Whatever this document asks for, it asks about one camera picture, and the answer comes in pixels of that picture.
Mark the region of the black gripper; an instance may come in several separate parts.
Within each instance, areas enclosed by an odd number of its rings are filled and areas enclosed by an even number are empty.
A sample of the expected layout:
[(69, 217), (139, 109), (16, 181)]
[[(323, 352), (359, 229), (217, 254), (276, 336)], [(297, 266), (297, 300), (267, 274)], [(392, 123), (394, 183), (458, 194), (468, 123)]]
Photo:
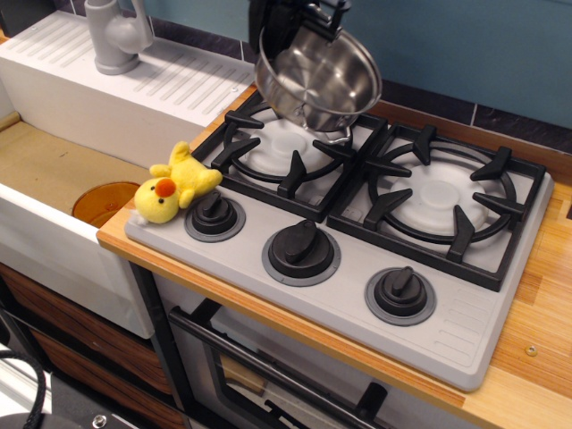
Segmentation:
[(341, 32), (343, 14), (351, 1), (250, 1), (248, 42), (256, 43), (263, 31), (261, 50), (272, 61), (290, 44), (300, 26), (307, 27), (328, 41)]

